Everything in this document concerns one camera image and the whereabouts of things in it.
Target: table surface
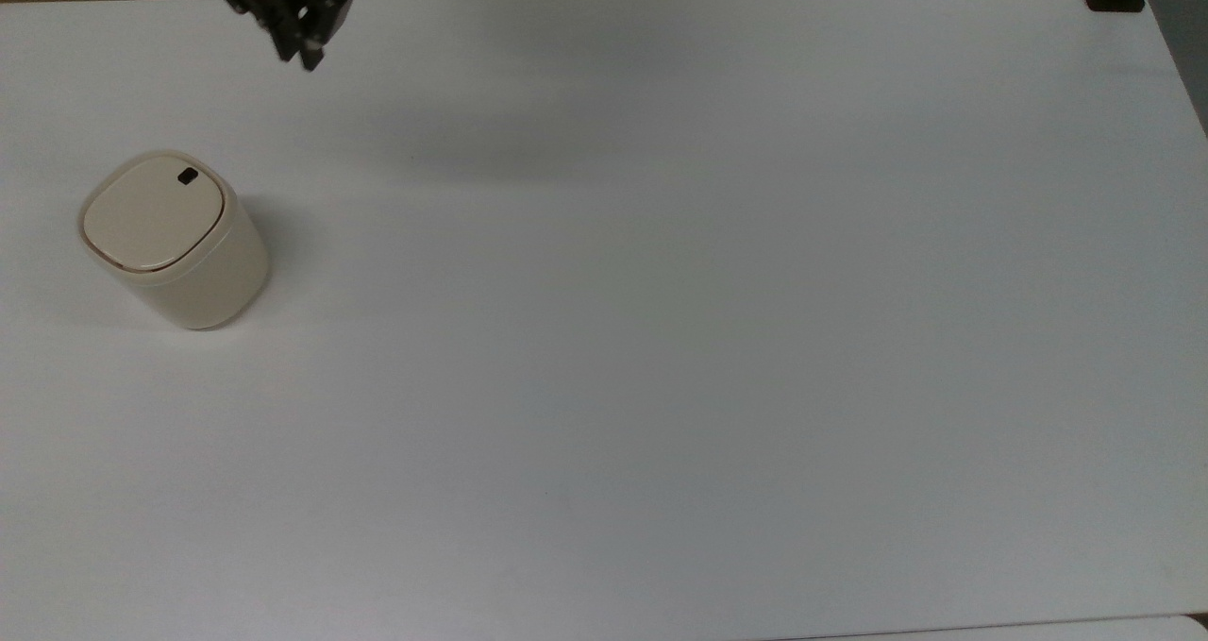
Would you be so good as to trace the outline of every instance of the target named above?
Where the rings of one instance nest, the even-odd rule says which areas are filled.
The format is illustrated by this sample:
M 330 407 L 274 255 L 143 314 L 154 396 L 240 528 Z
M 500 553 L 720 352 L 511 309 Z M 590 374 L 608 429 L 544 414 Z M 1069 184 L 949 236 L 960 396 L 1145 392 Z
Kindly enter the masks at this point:
M 1208 641 L 1208 630 L 1190 618 L 1156 617 L 872 634 L 859 639 L 860 641 Z
M 754 640 L 1208 608 L 1208 141 L 1081 0 L 0 6 L 0 635 Z M 75 235 L 198 156 L 273 276 Z

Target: white table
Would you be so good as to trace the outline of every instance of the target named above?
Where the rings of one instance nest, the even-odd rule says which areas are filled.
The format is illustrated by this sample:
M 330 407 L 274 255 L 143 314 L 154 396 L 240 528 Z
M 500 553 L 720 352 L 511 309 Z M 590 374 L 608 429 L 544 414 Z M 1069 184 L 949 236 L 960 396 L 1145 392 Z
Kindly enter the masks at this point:
M 860 641 L 1208 641 L 1208 631 L 1190 618 L 1157 617 L 873 634 L 860 636 Z
M 0 22 L 6 640 L 1208 608 L 1208 141 L 1151 13 L 358 0 L 314 74 L 216 0 Z M 75 240 L 157 146 L 272 250 L 221 331 Z

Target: white cylinder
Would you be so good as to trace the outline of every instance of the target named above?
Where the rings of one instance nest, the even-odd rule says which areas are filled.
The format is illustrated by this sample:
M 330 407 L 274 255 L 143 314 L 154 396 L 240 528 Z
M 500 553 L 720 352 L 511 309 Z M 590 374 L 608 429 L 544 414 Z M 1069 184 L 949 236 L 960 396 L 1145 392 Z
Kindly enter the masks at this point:
M 268 251 L 234 191 L 184 152 L 140 155 L 80 210 L 88 254 L 181 327 L 230 321 L 260 292 Z

